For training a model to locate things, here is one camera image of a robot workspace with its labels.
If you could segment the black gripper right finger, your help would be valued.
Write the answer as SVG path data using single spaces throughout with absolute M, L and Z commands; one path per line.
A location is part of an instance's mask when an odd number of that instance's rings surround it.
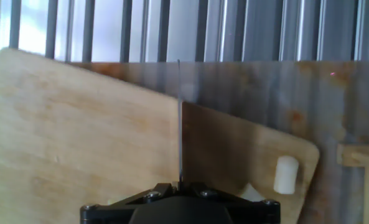
M 281 204 L 275 200 L 251 202 L 207 186 L 202 182 L 181 183 L 189 223 L 267 223 L 281 222 Z

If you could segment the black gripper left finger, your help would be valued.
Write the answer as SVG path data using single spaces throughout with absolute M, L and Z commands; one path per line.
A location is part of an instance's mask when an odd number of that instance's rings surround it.
M 162 183 L 157 184 L 153 189 L 143 191 L 111 205 L 86 203 L 80 208 L 80 224 L 109 223 L 113 220 L 118 221 L 118 223 L 129 223 L 135 209 L 141 205 L 169 198 L 178 193 L 176 186 Z

